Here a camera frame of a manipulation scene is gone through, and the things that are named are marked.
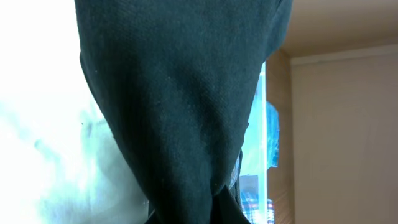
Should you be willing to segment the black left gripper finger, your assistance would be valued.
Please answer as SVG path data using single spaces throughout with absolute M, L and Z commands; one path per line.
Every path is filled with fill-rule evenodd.
M 213 204 L 211 209 L 211 224 L 250 224 L 242 211 L 229 188 L 224 186 L 222 190 L 213 197 Z

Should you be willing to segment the cream cloth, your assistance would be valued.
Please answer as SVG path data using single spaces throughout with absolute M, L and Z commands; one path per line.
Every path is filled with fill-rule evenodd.
M 1 223 L 144 223 L 84 78 L 73 1 L 1 0 Z

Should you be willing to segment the black garment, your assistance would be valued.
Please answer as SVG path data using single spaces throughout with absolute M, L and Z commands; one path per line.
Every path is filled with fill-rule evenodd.
M 291 0 L 81 0 L 80 62 L 150 223 L 210 224 Z

